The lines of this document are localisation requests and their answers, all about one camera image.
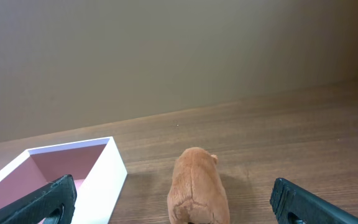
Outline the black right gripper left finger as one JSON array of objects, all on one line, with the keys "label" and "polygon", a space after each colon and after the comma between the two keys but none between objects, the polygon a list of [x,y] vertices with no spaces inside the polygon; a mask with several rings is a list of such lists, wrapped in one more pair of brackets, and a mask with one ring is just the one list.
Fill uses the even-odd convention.
[{"label": "black right gripper left finger", "polygon": [[0,209],[0,224],[70,224],[77,192],[73,176],[63,175]]}]

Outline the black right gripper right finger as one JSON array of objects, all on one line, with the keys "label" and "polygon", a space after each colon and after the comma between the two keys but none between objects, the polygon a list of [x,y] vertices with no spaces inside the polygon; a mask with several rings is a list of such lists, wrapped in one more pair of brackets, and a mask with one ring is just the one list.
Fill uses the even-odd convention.
[{"label": "black right gripper right finger", "polygon": [[270,204],[279,224],[358,224],[358,217],[284,178],[275,180]]}]

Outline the white box pink inside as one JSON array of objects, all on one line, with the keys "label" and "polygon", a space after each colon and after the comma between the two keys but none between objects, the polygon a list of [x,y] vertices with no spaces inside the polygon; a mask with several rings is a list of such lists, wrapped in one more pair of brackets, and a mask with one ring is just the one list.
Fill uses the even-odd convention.
[{"label": "white box pink inside", "polygon": [[0,170],[0,208],[59,177],[73,176],[73,223],[108,223],[127,177],[112,137],[26,149]]}]

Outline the brown plush bear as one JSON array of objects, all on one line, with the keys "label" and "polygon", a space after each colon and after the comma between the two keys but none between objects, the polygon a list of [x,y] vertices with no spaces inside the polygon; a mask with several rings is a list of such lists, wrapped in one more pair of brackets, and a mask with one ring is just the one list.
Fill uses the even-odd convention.
[{"label": "brown plush bear", "polygon": [[217,164],[218,157],[201,147],[185,149],[175,161],[167,195],[170,223],[230,223]]}]

